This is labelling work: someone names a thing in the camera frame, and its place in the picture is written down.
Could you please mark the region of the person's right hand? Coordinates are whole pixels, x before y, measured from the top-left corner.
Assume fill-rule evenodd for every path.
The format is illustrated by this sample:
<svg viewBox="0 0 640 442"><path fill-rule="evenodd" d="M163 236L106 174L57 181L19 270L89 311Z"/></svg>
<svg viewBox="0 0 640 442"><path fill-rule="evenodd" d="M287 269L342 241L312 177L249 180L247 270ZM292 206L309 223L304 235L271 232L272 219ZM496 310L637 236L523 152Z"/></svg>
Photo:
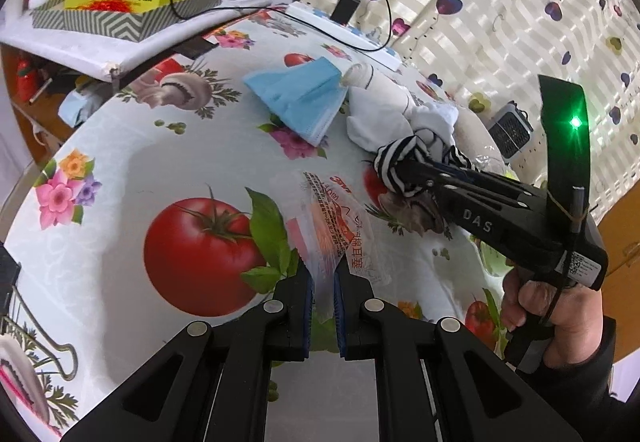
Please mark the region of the person's right hand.
<svg viewBox="0 0 640 442"><path fill-rule="evenodd" d="M509 332L522 327L528 313L543 317L555 293L542 281L522 280L516 269L503 278L502 288L501 321ZM602 340L602 291L580 285L564 289L548 322L554 326L554 337L544 352L544 364L562 368L587 362Z"/></svg>

